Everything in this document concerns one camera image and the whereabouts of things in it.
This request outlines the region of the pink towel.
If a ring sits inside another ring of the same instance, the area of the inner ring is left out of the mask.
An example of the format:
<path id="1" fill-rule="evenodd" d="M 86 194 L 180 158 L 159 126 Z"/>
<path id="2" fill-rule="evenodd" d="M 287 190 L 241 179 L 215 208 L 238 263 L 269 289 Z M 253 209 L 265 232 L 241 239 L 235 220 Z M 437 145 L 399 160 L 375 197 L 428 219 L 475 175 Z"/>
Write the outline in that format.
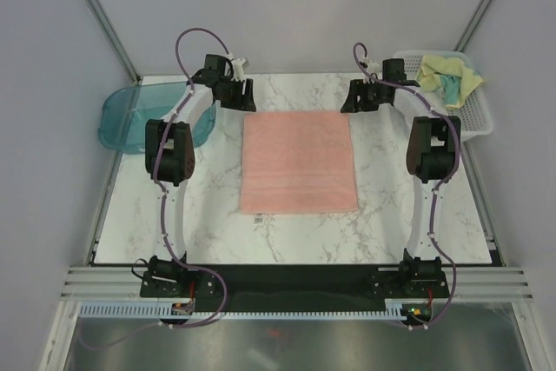
<path id="1" fill-rule="evenodd" d="M 348 116 L 326 110 L 246 116 L 240 209 L 250 215 L 357 210 Z"/>

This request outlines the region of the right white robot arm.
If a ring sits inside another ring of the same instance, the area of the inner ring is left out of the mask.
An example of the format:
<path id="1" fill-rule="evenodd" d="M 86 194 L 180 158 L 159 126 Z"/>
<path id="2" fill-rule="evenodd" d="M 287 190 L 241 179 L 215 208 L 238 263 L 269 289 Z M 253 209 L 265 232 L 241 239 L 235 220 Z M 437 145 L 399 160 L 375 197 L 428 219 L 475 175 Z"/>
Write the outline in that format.
<path id="1" fill-rule="evenodd" d="M 355 59 L 364 77 L 349 83 L 341 112 L 373 112 L 388 104 L 410 124 L 406 153 L 408 174 L 414 180 L 414 212 L 407 246 L 394 280 L 407 296 L 431 290 L 447 292 L 442 261 L 447 258 L 436 238 L 445 187 L 460 166 L 460 119 L 439 112 L 420 92 L 415 80 L 407 78 L 405 62 L 390 58 L 382 62 L 378 76 L 376 63 L 367 55 Z"/>

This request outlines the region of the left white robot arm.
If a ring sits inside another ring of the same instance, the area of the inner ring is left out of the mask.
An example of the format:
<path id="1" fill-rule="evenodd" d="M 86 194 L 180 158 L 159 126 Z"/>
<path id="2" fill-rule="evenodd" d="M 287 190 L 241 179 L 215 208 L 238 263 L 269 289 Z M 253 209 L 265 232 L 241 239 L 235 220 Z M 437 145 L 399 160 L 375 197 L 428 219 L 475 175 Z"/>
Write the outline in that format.
<path id="1" fill-rule="evenodd" d="M 184 297 L 206 279 L 214 292 L 223 279 L 208 268 L 187 264 L 183 236 L 184 197 L 195 170 L 193 128 L 219 103 L 225 109 L 255 112 L 253 80 L 245 76 L 248 60 L 208 54 L 203 68 L 186 83 L 179 102 L 162 118 L 145 126 L 145 169 L 161 189 L 158 216 L 162 247 L 170 259 L 154 255 L 142 276 L 142 297 Z"/>

